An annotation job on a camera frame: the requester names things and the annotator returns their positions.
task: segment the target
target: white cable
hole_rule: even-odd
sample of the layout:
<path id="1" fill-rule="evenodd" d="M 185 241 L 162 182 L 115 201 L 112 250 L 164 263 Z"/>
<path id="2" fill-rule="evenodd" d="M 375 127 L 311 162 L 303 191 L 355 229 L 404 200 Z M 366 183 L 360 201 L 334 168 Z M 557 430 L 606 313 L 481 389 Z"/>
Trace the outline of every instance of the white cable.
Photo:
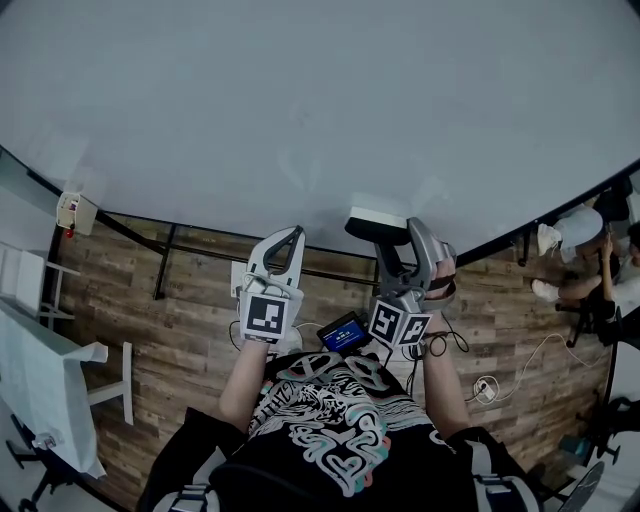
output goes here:
<path id="1" fill-rule="evenodd" d="M 295 327 L 296 329 L 299 329 L 300 327 L 304 327 L 305 325 L 315 325 L 315 326 L 317 326 L 317 327 L 324 327 L 324 325 L 320 325 L 320 324 L 317 324 L 317 323 L 315 323 L 315 322 L 305 322 L 305 323 L 303 323 L 303 324 L 296 325 L 296 326 L 294 326 L 294 327 Z"/>
<path id="2" fill-rule="evenodd" d="M 516 382 L 516 385 L 513 386 L 513 389 L 505 396 L 500 397 L 500 383 L 498 382 L 498 379 L 496 379 L 493 375 L 483 375 L 482 377 L 478 377 L 478 379 L 476 380 L 475 384 L 473 385 L 473 394 L 475 395 L 473 399 L 469 399 L 467 401 L 472 401 L 472 400 L 477 400 L 478 402 L 480 402 L 482 405 L 490 405 L 493 402 L 502 402 L 503 400 L 506 400 L 507 398 L 509 398 L 511 395 L 513 395 L 516 390 L 518 389 L 518 387 L 520 386 L 520 383 L 522 382 L 522 379 L 524 378 L 524 374 L 527 371 L 527 367 L 529 366 L 529 363 L 533 360 L 533 358 L 535 357 L 535 355 L 538 353 L 538 350 L 540 350 L 542 348 L 542 345 L 544 345 L 546 343 L 546 341 L 549 338 L 552 338 L 553 336 L 558 336 L 561 340 L 562 340 L 562 344 L 564 346 L 564 348 L 567 349 L 567 352 L 569 352 L 569 354 L 571 355 L 571 357 L 573 357 L 576 361 L 580 362 L 581 364 L 583 364 L 584 366 L 586 366 L 587 368 L 593 368 L 596 364 L 598 364 L 598 362 L 600 362 L 600 359 L 602 359 L 602 356 L 606 353 L 607 349 L 605 347 L 605 349 L 602 351 L 602 354 L 600 354 L 600 356 L 598 357 L 598 359 L 595 360 L 594 363 L 592 364 L 587 364 L 585 363 L 582 359 L 580 359 L 578 356 L 576 356 L 570 349 L 569 347 L 567 347 L 567 344 L 565 343 L 564 340 L 564 336 L 562 336 L 562 334 L 558 334 L 558 333 L 552 333 L 549 334 L 549 336 L 547 336 L 544 340 L 542 340 L 542 343 L 540 343 L 540 345 L 538 345 L 536 347 L 536 349 L 533 351 L 533 354 L 531 354 L 531 356 L 529 357 L 529 359 L 527 360 L 526 364 L 524 365 L 524 368 L 522 369 L 522 373 L 520 374 L 520 377 L 518 378 L 518 381 Z M 481 380 L 486 380 L 486 379 L 491 379 L 493 380 L 493 382 L 495 382 L 496 384 L 496 394 L 495 396 L 489 400 L 488 402 L 483 402 L 482 400 L 480 400 L 480 385 L 478 384 Z"/>

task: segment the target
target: display screen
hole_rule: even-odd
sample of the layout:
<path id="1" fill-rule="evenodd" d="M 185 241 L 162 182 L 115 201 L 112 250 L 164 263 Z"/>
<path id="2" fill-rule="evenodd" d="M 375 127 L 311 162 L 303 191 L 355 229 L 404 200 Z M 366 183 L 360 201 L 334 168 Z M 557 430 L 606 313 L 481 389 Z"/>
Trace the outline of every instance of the display screen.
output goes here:
<path id="1" fill-rule="evenodd" d="M 322 336 L 322 340 L 331 352 L 340 352 L 364 337 L 365 333 L 358 325 L 358 322 L 349 320 L 347 323 Z"/>

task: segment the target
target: shoe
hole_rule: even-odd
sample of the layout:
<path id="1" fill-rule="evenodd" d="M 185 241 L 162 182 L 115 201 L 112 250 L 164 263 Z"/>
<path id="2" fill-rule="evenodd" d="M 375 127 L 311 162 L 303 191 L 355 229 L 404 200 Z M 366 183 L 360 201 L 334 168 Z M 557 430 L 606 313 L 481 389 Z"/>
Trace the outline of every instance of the shoe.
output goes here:
<path id="1" fill-rule="evenodd" d="M 540 279 L 534 279 L 531 282 L 531 290 L 536 297 L 546 300 L 547 302 L 555 302 L 560 298 L 558 295 L 559 288 L 557 286 L 540 281 Z"/>
<path id="2" fill-rule="evenodd" d="M 558 247 L 560 242 L 562 242 L 560 231 L 546 224 L 538 226 L 538 256 L 544 256 L 549 249 Z"/>

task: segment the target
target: white box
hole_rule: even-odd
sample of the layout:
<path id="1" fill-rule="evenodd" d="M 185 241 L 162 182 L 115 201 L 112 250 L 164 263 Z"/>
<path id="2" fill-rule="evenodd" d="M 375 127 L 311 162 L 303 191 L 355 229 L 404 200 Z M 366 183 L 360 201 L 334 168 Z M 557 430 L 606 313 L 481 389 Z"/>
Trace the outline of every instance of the white box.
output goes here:
<path id="1" fill-rule="evenodd" d="M 83 235 L 90 235 L 96 220 L 98 207 L 80 194 L 63 192 L 58 200 L 56 209 L 56 224 L 62 228 L 71 229 Z"/>

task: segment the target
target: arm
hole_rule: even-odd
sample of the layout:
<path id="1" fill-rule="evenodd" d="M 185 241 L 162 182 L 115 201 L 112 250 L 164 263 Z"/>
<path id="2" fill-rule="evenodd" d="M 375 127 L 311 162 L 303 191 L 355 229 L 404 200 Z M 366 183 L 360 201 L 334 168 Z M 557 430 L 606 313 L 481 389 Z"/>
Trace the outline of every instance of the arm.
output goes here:
<path id="1" fill-rule="evenodd" d="M 262 388 L 269 344 L 247 340 L 240 351 L 227 385 L 218 400 L 214 417 L 246 432 Z"/>
<path id="2" fill-rule="evenodd" d="M 438 263 L 436 278 L 446 277 L 455 272 L 453 260 Z M 427 298 L 442 296 L 446 290 L 427 293 Z M 436 312 L 429 323 L 428 332 L 448 331 L 440 312 Z M 451 351 L 446 350 L 440 357 L 434 357 L 429 350 L 423 360 L 424 397 L 427 413 L 443 439 L 469 428 L 471 418 L 462 394 L 460 377 L 453 365 Z"/>
<path id="3" fill-rule="evenodd" d="M 613 252 L 613 242 L 611 235 L 607 235 L 604 246 L 602 247 L 602 289 L 604 292 L 604 300 L 613 301 L 613 280 L 611 279 L 611 253 Z"/>

